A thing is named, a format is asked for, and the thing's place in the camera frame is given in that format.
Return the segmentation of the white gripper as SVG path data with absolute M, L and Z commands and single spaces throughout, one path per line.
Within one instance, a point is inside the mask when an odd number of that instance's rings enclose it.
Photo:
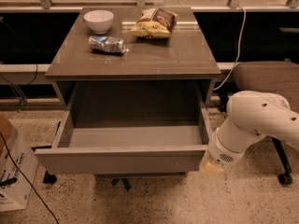
M 221 164 L 236 164 L 243 156 L 243 152 L 235 153 L 227 149 L 221 143 L 217 133 L 214 132 L 209 140 L 208 148 L 201 159 L 199 171 L 206 176 L 219 175 L 223 171 Z

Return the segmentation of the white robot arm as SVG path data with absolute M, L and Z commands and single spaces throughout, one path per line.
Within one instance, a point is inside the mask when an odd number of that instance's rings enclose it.
M 224 165 L 234 165 L 253 144 L 274 137 L 299 150 L 299 114 L 281 95 L 240 91 L 226 106 L 227 118 L 209 140 L 200 162 L 203 175 L 218 175 Z

